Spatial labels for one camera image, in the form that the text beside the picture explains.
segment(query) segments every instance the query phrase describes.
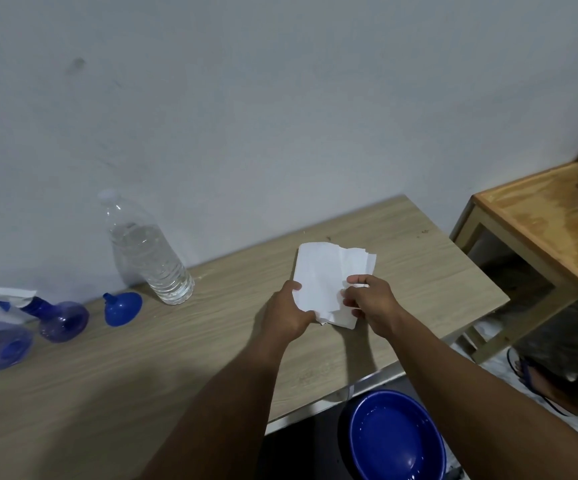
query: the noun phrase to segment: blue plastic bowl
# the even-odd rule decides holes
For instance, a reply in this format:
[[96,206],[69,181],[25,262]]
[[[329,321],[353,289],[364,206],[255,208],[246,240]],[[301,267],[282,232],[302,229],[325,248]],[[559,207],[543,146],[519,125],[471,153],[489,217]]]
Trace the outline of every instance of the blue plastic bowl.
[[427,411],[406,394],[377,390],[351,414],[351,456],[365,480],[441,480],[445,444]]

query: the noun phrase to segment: wooden tabletop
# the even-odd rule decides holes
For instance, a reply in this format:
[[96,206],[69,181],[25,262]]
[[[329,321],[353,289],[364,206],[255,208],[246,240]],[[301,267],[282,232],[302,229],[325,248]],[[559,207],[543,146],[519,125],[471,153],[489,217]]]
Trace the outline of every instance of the wooden tabletop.
[[[143,309],[124,327],[107,327],[103,302],[94,301],[80,337],[58,345],[37,337],[24,362],[0,371],[0,479],[136,476],[189,400],[245,345],[309,241],[376,253],[375,274],[439,337],[507,301],[406,197],[197,266],[183,305],[139,287]],[[269,419],[396,361],[366,327],[312,324],[282,360]]]
[[474,199],[578,282],[578,161],[478,193]]

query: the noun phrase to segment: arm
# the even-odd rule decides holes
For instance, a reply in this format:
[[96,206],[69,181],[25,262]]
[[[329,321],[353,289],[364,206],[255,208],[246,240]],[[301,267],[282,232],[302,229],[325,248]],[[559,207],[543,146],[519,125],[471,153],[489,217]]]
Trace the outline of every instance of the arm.
[[578,478],[578,433],[461,356],[402,308],[389,283],[345,290],[345,305],[389,341],[456,458],[474,480]]
[[141,480],[253,478],[282,355],[314,312],[302,312],[287,281],[269,300],[260,334],[200,391]]

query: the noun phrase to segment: right hand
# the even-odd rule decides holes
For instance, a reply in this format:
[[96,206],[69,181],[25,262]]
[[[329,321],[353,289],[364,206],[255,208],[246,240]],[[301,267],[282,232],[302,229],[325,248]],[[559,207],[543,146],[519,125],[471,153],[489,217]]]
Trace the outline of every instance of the right hand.
[[342,303],[356,308],[352,310],[354,317],[365,319],[377,335],[389,339],[398,317],[406,313],[393,296],[389,283],[372,274],[353,274],[347,278],[347,283],[369,285],[358,288],[349,286],[342,292]]

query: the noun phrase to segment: tissue paper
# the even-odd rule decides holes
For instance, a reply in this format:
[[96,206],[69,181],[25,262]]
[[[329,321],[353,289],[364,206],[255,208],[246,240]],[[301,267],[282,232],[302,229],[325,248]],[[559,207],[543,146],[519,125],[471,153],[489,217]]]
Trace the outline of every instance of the tissue paper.
[[340,290],[350,285],[350,274],[372,274],[376,255],[360,248],[341,248],[331,242],[306,242],[298,249],[293,280],[302,284],[293,292],[303,311],[314,310],[318,322],[355,328],[351,308],[342,304]]

